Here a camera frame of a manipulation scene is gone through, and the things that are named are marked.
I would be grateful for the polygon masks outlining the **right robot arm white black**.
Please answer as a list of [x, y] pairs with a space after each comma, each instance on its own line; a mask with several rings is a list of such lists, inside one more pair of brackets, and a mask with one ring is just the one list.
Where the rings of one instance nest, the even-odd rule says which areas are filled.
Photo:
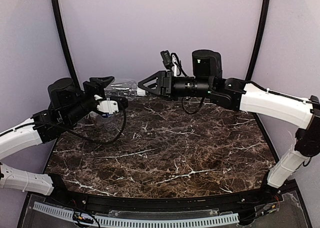
[[178, 76], [181, 69], [175, 53], [162, 51], [165, 70], [140, 81], [138, 87], [167, 100], [184, 97], [209, 99], [232, 111], [266, 115], [297, 126], [296, 144], [281, 157], [266, 176], [266, 186], [280, 188], [306, 160], [320, 153], [320, 102], [317, 97], [299, 98], [263, 88], [253, 81], [223, 78], [218, 52], [199, 49], [192, 52], [193, 76]]

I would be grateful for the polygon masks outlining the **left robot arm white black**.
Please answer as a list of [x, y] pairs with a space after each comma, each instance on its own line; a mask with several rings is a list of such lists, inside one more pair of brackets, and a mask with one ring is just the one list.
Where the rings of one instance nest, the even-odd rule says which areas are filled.
[[[68, 132], [85, 141], [110, 145], [120, 138], [120, 134], [109, 141], [96, 141], [76, 133], [74, 128], [83, 117], [94, 112], [106, 117], [122, 112], [123, 125], [127, 122], [128, 99], [112, 95], [106, 97], [105, 88], [113, 81], [113, 76], [91, 77], [77, 88], [72, 78], [62, 78], [48, 86], [50, 104], [48, 109], [33, 114], [17, 126], [0, 134], [0, 158], [29, 147], [46, 144]], [[45, 196], [65, 193], [67, 188], [60, 175], [36, 174], [0, 164], [0, 187], [22, 192], [33, 192]]]

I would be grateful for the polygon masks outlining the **clear plastic bottle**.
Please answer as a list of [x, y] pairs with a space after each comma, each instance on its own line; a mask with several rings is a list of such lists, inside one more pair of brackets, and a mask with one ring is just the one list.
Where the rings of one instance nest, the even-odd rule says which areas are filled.
[[137, 97], [138, 84], [134, 79], [115, 78], [114, 81], [104, 89], [106, 98], [110, 96], [123, 96], [128, 99], [128, 106]]

